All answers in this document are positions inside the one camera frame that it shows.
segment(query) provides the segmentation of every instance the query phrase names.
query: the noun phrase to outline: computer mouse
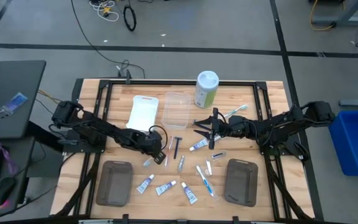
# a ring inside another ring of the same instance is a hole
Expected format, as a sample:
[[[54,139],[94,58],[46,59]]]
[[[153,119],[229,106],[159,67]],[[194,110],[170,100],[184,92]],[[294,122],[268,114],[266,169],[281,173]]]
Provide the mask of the computer mouse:
[[[15,178],[6,177],[0,181],[0,206],[6,201],[15,186]]]

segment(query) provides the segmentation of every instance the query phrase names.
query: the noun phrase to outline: blue toothbrush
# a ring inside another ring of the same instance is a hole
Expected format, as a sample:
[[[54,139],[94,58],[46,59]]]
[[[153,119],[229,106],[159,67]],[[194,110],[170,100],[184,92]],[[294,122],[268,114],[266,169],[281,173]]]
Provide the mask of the blue toothbrush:
[[[201,175],[201,178],[203,179],[203,182],[204,182],[206,188],[208,189],[209,194],[210,194],[212,197],[214,197],[214,192],[212,191],[211,186],[209,186],[208,180],[204,177],[204,175],[203,175],[203,173],[202,173],[202,171],[201,171],[199,165],[197,165],[196,168],[197,168],[198,173]]]

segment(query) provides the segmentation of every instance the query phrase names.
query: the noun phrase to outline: gray plastic tray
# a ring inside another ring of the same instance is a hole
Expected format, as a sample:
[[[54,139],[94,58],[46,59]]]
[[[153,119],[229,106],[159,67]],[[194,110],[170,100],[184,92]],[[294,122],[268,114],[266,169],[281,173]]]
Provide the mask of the gray plastic tray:
[[[129,162],[107,161],[103,164],[96,203],[123,207],[129,200],[133,168]]]
[[[227,163],[224,198],[238,205],[253,207],[256,204],[258,166],[253,162],[231,159]]]

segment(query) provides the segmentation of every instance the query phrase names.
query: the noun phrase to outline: toothbrush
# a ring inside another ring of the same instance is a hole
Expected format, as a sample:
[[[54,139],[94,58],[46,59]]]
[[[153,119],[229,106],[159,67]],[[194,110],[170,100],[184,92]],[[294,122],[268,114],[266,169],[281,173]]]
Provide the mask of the toothbrush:
[[[237,111],[239,111],[239,110],[245,110],[245,109],[247,109],[247,108],[248,108],[248,105],[242,105],[242,106],[238,107],[237,109],[228,112],[228,114],[225,114],[224,117],[227,118],[227,117],[229,117],[229,116],[234,115],[235,113],[237,113]]]
[[[204,174],[202,173],[202,171],[201,171],[199,165],[197,165],[196,168],[197,168],[198,173],[201,175],[201,178],[203,179],[203,182],[204,182],[206,188],[208,189],[209,194],[210,194],[212,197],[214,197],[214,192],[212,191],[211,186],[209,186],[208,180],[204,177]]]
[[[172,146],[172,142],[173,142],[173,136],[170,136],[170,140],[171,140],[171,143],[169,144],[168,154],[167,154],[167,157],[165,158],[165,166],[168,165],[168,158],[169,158],[169,155],[170,155],[170,152],[171,152],[171,146]]]

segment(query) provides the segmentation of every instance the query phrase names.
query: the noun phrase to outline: plastic bin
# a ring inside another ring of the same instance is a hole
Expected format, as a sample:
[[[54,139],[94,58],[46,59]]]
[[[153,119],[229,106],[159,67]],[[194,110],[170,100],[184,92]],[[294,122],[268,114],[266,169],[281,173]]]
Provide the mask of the plastic bin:
[[[191,96],[187,93],[169,91],[165,94],[164,114],[161,123],[164,128],[184,130],[189,122]]]
[[[358,111],[342,111],[329,131],[345,175],[358,175]]]

